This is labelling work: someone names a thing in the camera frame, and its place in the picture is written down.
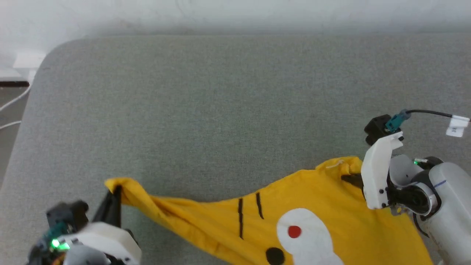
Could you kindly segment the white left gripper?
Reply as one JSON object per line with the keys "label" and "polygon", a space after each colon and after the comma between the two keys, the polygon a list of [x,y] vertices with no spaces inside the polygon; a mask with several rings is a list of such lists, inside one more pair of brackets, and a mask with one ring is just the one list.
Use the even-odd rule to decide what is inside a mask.
{"label": "white left gripper", "polygon": [[138,243],[121,228],[121,193],[121,185],[113,193],[108,191],[92,223],[72,234],[73,265],[140,264],[142,251]]}

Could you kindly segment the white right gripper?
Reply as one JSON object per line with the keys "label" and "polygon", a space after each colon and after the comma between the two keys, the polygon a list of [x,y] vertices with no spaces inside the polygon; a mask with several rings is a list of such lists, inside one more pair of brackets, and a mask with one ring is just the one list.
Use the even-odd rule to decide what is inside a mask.
{"label": "white right gripper", "polygon": [[363,190],[369,209],[382,209],[395,205],[403,206],[399,191],[412,185],[412,179],[423,169],[407,155],[393,155],[393,151],[402,147],[403,132],[399,131],[372,142],[365,153],[361,173],[343,175],[341,180]]}

